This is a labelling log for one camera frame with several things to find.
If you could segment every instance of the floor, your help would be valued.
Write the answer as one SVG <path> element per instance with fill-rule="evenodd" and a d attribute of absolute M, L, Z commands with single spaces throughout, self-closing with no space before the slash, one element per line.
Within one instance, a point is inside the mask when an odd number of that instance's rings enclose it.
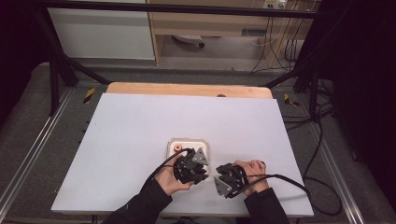
<path fill-rule="evenodd" d="M 223 84 L 258 86 L 287 72 L 289 63 L 280 58 L 285 68 L 263 70 L 249 73 L 261 56 L 261 48 L 253 45 L 254 39 L 205 37 L 205 47 L 183 44 L 168 36 L 165 39 L 163 60 L 160 65 L 153 62 L 135 61 L 85 61 L 95 72 L 103 77 L 117 81 L 136 82 L 170 82 L 196 84 Z M 261 62 L 256 69 L 266 69 Z M 48 120 L 50 111 L 49 71 L 45 65 L 33 72 L 24 95 L 13 109 L 5 126 L 0 130 L 0 191 L 6 191 L 9 182 L 18 171 L 31 145 L 40 134 Z M 98 85 L 89 78 L 78 74 L 81 79 L 78 87 L 70 92 L 70 100 L 64 108 L 55 128 L 36 157 L 30 174 L 23 180 L 18 195 L 7 209 L 3 223 L 88 223 L 87 216 L 65 216 L 50 211 L 56 197 L 56 189 L 62 185 L 68 167 L 78 150 L 78 142 L 84 136 L 92 113 L 106 86 Z M 284 96 L 288 93 L 290 100 L 301 103 L 305 94 L 296 95 L 292 90 L 295 79 L 290 79 L 272 89 L 278 100 L 283 116 L 305 116 L 302 106 L 285 104 Z M 89 104 L 83 104 L 87 90 L 95 87 Z M 364 163 L 351 158 L 351 149 L 347 144 L 336 117 L 323 118 L 323 134 L 326 144 L 332 150 L 354 200 L 359 207 L 365 223 L 396 223 L 395 212 L 374 182 Z M 285 124 L 287 128 L 294 124 Z M 300 171 L 303 172 L 312 156 L 317 140 L 309 124 L 288 132 Z M 318 156 L 309 171 L 309 176 L 320 178 L 333 185 L 332 177 Z M 314 195 L 314 204 L 327 211 L 337 209 L 337 199 L 328 189 L 314 182 L 306 182 Z M 196 219 L 199 223 L 233 223 L 228 219 Z M 174 220 L 159 220 L 159 223 L 172 223 Z M 315 211 L 314 217 L 304 218 L 305 223 L 349 223 L 344 211 L 331 217 Z"/>

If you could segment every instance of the gray carpet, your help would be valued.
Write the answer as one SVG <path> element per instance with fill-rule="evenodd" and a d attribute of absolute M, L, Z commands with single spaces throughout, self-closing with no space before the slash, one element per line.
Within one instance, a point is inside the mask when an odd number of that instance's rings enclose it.
<path fill-rule="evenodd" d="M 250 76 L 246 73 L 222 72 L 191 72 L 184 70 L 129 70 L 120 69 L 110 73 L 109 70 L 100 73 L 113 77 L 113 80 L 137 82 L 174 82 L 174 83 L 199 83 L 199 84 L 238 84 L 256 86 L 274 78 L 276 74 L 263 74 Z M 283 102 L 284 91 L 292 94 L 290 85 L 292 80 L 274 89 L 274 97 L 279 102 L 279 107 L 284 116 L 304 116 L 299 106 L 285 105 Z M 44 125 L 49 112 L 48 71 L 38 68 L 34 72 L 29 89 L 23 95 L 7 124 L 2 129 L 1 146 L 1 190 L 5 189 L 18 165 L 21 163 L 26 150 L 33 144 L 39 129 Z M 50 207 L 55 199 L 55 190 L 60 186 L 67 173 L 76 151 L 78 141 L 84 135 L 83 130 L 88 127 L 87 121 L 91 119 L 100 95 L 106 90 L 105 86 L 96 88 L 89 104 L 82 103 L 88 87 L 75 88 L 70 101 L 61 116 L 56 128 L 53 130 L 49 141 L 43 148 L 35 166 L 25 181 L 14 204 L 7 213 L 7 218 L 30 217 L 67 220 L 89 220 L 87 216 L 65 216 L 52 213 Z M 370 176 L 363 163 L 354 162 L 350 156 L 350 149 L 343 137 L 336 118 L 323 119 L 325 138 L 329 143 L 337 163 L 340 165 L 350 190 L 355 197 L 363 217 L 370 222 L 395 223 L 394 211 Z M 289 132 L 290 142 L 294 150 L 300 171 L 307 165 L 317 144 L 308 125 Z M 326 167 L 321 157 L 315 159 L 309 176 L 332 184 Z M 314 193 L 313 202 L 326 211 L 336 210 L 336 198 L 322 186 L 307 182 L 306 185 Z M 315 211 L 315 216 L 305 218 L 306 223 L 347 223 L 345 213 L 329 217 Z"/>

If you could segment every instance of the wrist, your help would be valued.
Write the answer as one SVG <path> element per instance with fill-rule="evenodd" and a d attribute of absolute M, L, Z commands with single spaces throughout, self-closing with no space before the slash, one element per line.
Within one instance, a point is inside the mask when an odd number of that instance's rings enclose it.
<path fill-rule="evenodd" d="M 252 191 L 256 191 L 259 193 L 259 192 L 262 192 L 263 190 L 269 189 L 270 187 L 268 186 L 267 181 L 263 180 L 255 185 L 253 185 L 251 188 L 252 188 Z"/>
<path fill-rule="evenodd" d="M 158 184 L 160 185 L 161 189 L 163 189 L 163 192 L 165 192 L 166 195 L 171 196 L 174 193 L 169 188 L 168 183 L 166 182 L 166 179 L 155 176 L 155 180 L 157 180 Z"/>

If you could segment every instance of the black frame bar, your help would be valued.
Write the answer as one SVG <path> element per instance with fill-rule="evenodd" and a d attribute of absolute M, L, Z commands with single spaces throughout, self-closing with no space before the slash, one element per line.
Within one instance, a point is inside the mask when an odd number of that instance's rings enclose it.
<path fill-rule="evenodd" d="M 35 0 L 42 7 L 73 8 L 89 10 L 112 10 L 112 11 L 141 11 L 141 12 L 167 12 L 167 13 L 190 13 L 211 14 L 230 16 L 253 16 L 253 17 L 282 17 L 300 19 L 326 19 L 334 16 L 329 12 L 316 11 L 293 11 L 282 9 L 265 9 L 250 7 L 205 7 L 164 4 L 139 4 L 139 3 L 113 3 L 113 2 L 88 2 L 88 1 L 60 1 L 60 0 Z"/>

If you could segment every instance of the person's left hand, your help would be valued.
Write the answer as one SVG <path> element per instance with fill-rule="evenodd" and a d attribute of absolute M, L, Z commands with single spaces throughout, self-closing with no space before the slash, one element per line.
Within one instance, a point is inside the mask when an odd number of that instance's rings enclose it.
<path fill-rule="evenodd" d="M 164 166 L 160 172 L 155 176 L 155 179 L 157 182 L 160 184 L 161 188 L 163 188 L 163 191 L 168 195 L 171 196 L 175 192 L 179 190 L 188 190 L 190 189 L 191 185 L 194 183 L 193 181 L 189 183 L 182 184 L 178 180 L 175 179 L 175 175 L 173 172 L 173 165 L 177 161 L 178 158 L 180 158 L 182 155 L 177 155 L 174 157 L 172 160 L 170 160 L 168 163 L 166 163 L 167 166 Z"/>

